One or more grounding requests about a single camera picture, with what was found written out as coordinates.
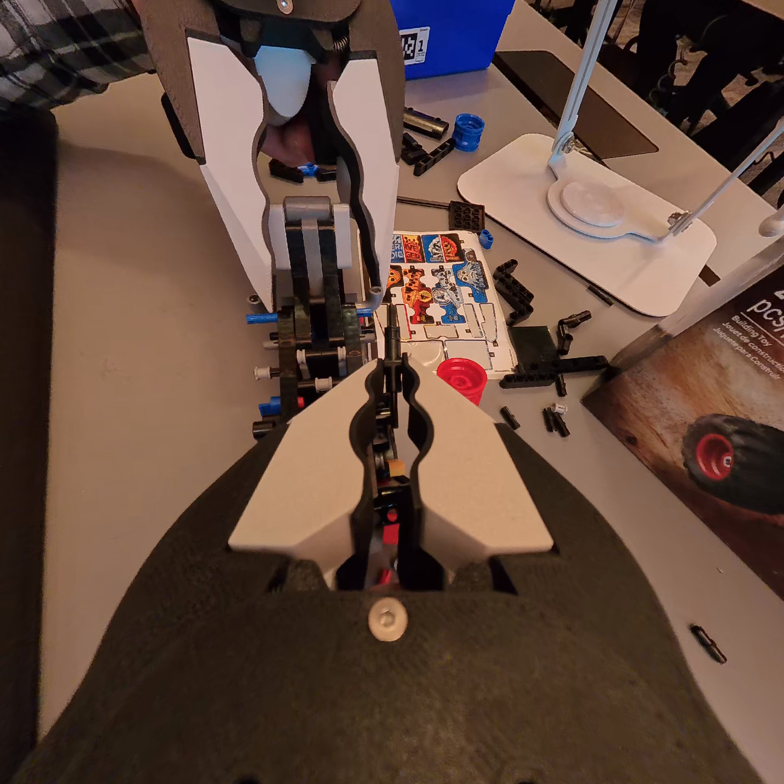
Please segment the black axle piece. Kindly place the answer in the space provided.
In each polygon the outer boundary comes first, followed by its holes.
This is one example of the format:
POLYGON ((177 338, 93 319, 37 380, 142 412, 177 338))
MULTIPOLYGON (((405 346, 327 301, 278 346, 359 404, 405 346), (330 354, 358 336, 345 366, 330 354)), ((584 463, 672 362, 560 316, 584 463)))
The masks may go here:
POLYGON ((387 312, 384 328, 384 381, 382 403, 377 418, 390 430, 398 427, 397 395, 402 385, 401 332, 394 305, 387 312))

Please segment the blue tagged storage bin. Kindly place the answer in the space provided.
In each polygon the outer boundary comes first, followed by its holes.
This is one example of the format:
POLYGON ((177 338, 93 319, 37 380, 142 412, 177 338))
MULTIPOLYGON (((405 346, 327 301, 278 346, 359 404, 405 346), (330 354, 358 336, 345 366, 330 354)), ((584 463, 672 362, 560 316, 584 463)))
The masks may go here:
POLYGON ((515 1, 392 1, 408 81, 489 67, 515 1))

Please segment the black toy set box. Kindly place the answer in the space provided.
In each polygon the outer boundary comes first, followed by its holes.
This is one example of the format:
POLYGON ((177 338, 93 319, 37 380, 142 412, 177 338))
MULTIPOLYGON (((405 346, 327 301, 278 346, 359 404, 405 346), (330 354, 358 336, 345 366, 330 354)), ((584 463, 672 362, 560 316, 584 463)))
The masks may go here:
POLYGON ((583 405, 782 598, 782 267, 583 405))

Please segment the black angled toy panel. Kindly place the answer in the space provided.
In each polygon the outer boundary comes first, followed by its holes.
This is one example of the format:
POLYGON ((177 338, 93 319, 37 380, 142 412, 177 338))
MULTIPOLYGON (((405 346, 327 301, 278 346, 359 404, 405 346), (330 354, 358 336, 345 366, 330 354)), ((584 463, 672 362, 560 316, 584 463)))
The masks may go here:
POLYGON ((603 355, 577 357, 557 354, 557 340, 545 326, 514 326, 509 330, 517 357, 514 370, 499 380, 504 390, 554 386, 558 397, 566 397, 566 376, 600 373, 610 364, 603 355))

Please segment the black long toy beam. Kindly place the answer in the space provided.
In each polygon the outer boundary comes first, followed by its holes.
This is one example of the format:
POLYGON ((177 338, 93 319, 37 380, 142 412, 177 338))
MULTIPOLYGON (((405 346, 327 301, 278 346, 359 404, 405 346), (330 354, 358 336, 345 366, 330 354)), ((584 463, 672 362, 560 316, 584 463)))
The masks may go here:
POLYGON ((449 138, 433 151, 425 153, 417 159, 413 167, 413 175, 421 177, 426 172, 432 170, 439 162, 446 158, 451 152, 456 149, 456 140, 449 138))

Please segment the toy car chassis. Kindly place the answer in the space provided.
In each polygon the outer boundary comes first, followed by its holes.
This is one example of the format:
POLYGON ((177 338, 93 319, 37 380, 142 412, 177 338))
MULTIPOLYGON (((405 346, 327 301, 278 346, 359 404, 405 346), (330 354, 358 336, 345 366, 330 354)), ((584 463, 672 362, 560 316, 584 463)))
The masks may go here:
POLYGON ((346 205, 322 197, 286 198, 282 205, 270 208, 269 224, 276 265, 291 275, 292 298, 277 314, 248 317, 248 322, 276 319, 279 354, 278 367, 271 368, 269 375, 278 377, 280 395, 262 407, 262 419, 254 426, 254 433, 266 435, 262 446, 269 449, 270 461, 285 427, 295 416, 367 363, 378 362, 376 437, 371 454, 376 472, 373 534, 365 578, 361 586, 349 585, 348 578, 354 576, 349 562, 323 574, 336 576, 339 589, 360 590, 367 579, 374 534, 380 526, 398 524, 397 574, 405 587, 410 480, 405 475, 393 477, 395 430, 377 418, 383 397, 385 350, 382 358, 373 360, 363 345, 363 339, 376 339, 374 317, 383 300, 383 289, 369 289, 366 303, 353 303, 345 296, 339 264, 352 261, 346 205))

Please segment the black square grid plate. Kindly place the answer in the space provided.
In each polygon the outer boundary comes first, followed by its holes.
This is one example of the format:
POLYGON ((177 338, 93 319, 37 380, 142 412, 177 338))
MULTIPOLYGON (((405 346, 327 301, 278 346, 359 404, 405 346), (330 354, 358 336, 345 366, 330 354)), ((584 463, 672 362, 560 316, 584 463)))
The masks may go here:
POLYGON ((485 230, 485 206, 465 201, 448 203, 448 230, 480 234, 485 230))

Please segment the grey desk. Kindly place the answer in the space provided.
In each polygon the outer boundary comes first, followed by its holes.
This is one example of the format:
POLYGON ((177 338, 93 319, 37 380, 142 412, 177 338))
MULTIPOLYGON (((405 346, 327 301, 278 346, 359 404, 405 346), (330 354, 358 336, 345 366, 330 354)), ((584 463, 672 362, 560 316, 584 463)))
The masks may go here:
MULTIPOLYGON (((89 668, 128 585, 175 519, 252 444, 269 385, 249 284, 154 75, 55 111, 60 173, 38 730, 89 668)), ((582 405, 568 438, 547 389, 488 388, 495 419, 601 512, 675 628, 695 679, 766 782, 782 782, 782 600, 582 405), (702 626, 728 657, 712 661, 702 626)))

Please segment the red toy wheel hub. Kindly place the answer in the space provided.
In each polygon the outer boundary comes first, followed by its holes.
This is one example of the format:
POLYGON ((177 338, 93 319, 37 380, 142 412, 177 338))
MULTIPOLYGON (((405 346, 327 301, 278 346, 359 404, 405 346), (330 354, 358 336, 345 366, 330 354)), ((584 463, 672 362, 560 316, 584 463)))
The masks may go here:
POLYGON ((481 404, 488 376, 477 362, 468 358, 448 358, 439 364, 436 375, 475 406, 481 404))

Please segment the small dark pins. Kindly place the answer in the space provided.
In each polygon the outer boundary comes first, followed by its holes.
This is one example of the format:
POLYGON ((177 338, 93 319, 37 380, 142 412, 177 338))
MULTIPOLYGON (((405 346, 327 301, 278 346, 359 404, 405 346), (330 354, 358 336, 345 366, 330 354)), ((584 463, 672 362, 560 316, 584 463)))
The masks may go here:
POLYGON ((710 656, 712 661, 723 665, 728 661, 728 657, 722 652, 718 644, 711 638, 710 634, 700 625, 691 623, 689 632, 699 643, 701 648, 710 656))

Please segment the black curved toy panel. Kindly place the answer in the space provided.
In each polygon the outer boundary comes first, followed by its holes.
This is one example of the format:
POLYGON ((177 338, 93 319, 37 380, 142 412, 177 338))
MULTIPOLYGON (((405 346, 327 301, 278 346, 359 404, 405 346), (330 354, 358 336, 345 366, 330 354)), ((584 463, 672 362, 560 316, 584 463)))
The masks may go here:
POLYGON ((406 107, 403 115, 404 128, 435 140, 443 140, 449 130, 449 123, 439 117, 406 107))

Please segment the colourful sticker sheet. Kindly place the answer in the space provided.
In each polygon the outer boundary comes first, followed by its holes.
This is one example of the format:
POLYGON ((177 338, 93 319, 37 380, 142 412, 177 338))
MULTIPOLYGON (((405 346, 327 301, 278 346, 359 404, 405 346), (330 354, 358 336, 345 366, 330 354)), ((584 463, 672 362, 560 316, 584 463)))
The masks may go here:
POLYGON ((388 305, 401 351, 434 371, 445 360, 468 359, 489 379, 514 371, 517 359, 503 309, 475 234, 395 232, 387 291, 376 312, 378 356, 384 354, 388 305))

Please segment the black toy connector piece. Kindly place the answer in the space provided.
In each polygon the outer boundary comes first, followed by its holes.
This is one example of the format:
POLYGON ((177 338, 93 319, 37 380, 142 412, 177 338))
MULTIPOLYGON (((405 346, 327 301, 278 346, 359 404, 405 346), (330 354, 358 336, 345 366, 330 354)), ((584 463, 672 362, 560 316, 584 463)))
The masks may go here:
POLYGON ((569 354, 573 341, 573 331, 586 321, 593 318, 590 310, 582 310, 571 314, 557 322, 557 354, 560 357, 569 354))

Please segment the blue toy wheel hub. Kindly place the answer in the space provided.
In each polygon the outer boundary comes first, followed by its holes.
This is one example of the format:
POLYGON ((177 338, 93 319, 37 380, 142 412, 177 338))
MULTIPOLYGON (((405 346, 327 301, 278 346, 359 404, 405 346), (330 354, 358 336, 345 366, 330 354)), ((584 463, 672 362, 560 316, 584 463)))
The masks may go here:
POLYGON ((460 113, 455 117, 452 140, 456 151, 473 153, 481 142, 485 121, 478 115, 460 113))

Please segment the person's left forearm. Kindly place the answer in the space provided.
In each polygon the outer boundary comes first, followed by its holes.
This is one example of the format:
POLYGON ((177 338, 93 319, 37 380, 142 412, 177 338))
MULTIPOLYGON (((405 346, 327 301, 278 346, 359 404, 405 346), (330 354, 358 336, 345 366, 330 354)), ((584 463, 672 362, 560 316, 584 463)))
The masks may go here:
POLYGON ((152 72, 134 2, 1 2, 2 115, 51 110, 152 72))

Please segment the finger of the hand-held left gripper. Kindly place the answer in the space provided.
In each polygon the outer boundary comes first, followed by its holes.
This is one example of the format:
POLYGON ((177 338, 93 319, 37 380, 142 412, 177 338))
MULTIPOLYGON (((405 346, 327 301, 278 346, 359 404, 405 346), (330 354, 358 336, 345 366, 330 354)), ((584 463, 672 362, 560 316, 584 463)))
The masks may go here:
POLYGON ((328 110, 338 150, 338 191, 359 231, 372 287, 387 288, 399 165, 376 59, 349 60, 328 83, 328 110))
POLYGON ((194 37, 187 44, 204 148, 201 173, 253 290, 272 310, 272 255, 263 232, 267 195, 257 171, 262 87, 226 45, 194 37))

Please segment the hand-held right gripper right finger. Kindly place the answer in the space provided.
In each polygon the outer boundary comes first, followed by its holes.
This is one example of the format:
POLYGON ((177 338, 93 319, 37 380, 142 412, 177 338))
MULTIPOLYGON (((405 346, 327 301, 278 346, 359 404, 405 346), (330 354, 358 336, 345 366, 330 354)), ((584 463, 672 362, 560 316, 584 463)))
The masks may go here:
POLYGON ((430 369, 405 358, 408 438, 418 451, 405 519, 405 589, 442 590, 447 572, 554 540, 506 444, 515 434, 430 369))

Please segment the black perforated pad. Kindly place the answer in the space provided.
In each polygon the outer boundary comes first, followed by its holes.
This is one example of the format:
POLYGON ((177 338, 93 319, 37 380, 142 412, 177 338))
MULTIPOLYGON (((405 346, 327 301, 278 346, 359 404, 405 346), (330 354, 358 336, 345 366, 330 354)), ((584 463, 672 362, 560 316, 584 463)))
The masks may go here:
POLYGON ((57 126, 1 123, 1 781, 34 747, 48 468, 57 126))

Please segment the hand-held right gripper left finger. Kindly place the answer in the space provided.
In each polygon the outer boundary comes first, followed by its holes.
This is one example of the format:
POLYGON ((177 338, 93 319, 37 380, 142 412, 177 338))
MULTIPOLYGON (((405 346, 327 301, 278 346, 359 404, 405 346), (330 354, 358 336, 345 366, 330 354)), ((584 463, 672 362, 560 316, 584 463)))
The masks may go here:
POLYGON ((373 534, 378 362, 368 362, 295 416, 228 540, 233 551, 349 562, 361 586, 373 534))

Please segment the dark desk cover panel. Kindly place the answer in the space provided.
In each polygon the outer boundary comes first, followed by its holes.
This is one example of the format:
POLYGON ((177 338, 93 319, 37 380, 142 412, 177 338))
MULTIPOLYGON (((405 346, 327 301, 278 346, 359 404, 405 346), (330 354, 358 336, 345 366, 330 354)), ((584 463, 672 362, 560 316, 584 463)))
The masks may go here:
MULTIPOLYGON (((570 68, 542 50, 497 52, 492 63, 552 125, 558 126, 574 78, 570 68)), ((583 97, 574 133, 577 141, 600 160, 659 150, 592 88, 583 97)))

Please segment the white book stand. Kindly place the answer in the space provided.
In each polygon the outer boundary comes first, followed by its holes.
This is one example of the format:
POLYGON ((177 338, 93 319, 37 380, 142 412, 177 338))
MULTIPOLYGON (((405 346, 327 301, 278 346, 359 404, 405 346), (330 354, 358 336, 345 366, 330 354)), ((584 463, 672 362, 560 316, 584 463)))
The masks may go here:
POLYGON ((660 243, 682 234, 697 221, 730 184, 778 140, 782 135, 783 122, 777 124, 699 207, 686 212, 673 212, 666 220, 667 232, 659 233, 655 229, 651 192, 635 183, 613 186, 588 176, 576 164, 579 155, 573 153, 573 131, 579 109, 604 36, 612 22, 614 7, 615 2, 602 1, 597 4, 593 14, 581 61, 573 77, 547 162, 556 181, 550 186, 546 199, 550 210, 564 225, 588 237, 617 239, 630 235, 660 243))

